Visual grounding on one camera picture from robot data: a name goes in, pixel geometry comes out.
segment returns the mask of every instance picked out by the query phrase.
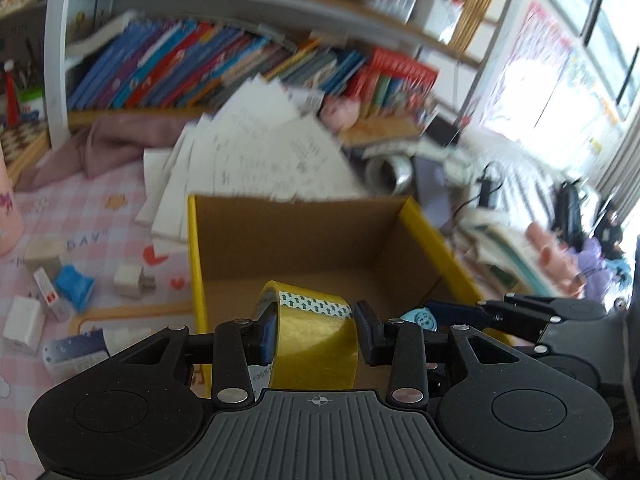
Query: tape roll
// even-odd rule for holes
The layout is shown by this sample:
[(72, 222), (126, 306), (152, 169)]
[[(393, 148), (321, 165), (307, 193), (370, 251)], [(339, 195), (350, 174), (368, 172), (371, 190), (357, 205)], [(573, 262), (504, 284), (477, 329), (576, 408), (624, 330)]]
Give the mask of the tape roll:
[(414, 167), (411, 159), (404, 155), (374, 156), (367, 162), (364, 179), (376, 194), (402, 194), (414, 179)]
[(278, 304), (276, 354), (270, 367), (252, 367), (254, 390), (350, 390), (358, 364), (358, 335), (349, 304), (306, 288), (267, 282), (257, 317)]

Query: cardboard box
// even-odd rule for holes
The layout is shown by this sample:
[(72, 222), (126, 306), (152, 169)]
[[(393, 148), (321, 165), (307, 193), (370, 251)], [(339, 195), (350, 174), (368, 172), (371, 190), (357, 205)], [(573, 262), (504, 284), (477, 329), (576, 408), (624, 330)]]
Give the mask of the cardboard box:
[[(428, 299), (481, 299), (411, 198), (279, 203), (190, 196), (189, 224), (198, 332), (252, 318), (269, 280), (349, 303), (366, 300), (380, 319)], [(360, 357), (354, 388), (383, 394), (388, 374), (388, 367), (368, 367)]]

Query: pink mug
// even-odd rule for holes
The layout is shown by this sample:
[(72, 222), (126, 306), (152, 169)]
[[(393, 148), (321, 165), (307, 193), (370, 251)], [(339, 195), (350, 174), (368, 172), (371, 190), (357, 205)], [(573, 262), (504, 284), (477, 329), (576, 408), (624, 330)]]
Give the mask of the pink mug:
[(6, 174), (4, 158), (0, 157), (0, 254), (13, 249), (23, 231), (22, 215), (15, 205), (14, 190)]

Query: white charger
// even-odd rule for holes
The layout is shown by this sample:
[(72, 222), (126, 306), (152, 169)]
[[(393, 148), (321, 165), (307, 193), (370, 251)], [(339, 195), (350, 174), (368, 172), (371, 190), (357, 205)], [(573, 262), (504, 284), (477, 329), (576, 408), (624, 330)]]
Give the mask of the white charger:
[(38, 300), (14, 296), (2, 337), (16, 350), (35, 355), (44, 320), (45, 314)]
[(145, 276), (142, 265), (120, 264), (113, 278), (113, 285), (121, 296), (139, 300), (145, 292), (156, 288), (156, 279), (153, 276)]

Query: plush toy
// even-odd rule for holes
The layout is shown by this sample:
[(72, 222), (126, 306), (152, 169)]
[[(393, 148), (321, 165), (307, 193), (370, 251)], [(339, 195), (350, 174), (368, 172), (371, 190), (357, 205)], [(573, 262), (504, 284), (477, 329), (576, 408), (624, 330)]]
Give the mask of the plush toy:
[(540, 252), (538, 264), (544, 273), (563, 294), (574, 298), (580, 297), (586, 279), (580, 272), (577, 258), (566, 252), (567, 245), (559, 244), (551, 233), (535, 222), (527, 227), (525, 234)]
[(351, 128), (358, 120), (359, 113), (359, 99), (327, 97), (320, 110), (320, 120), (324, 126), (336, 134)]

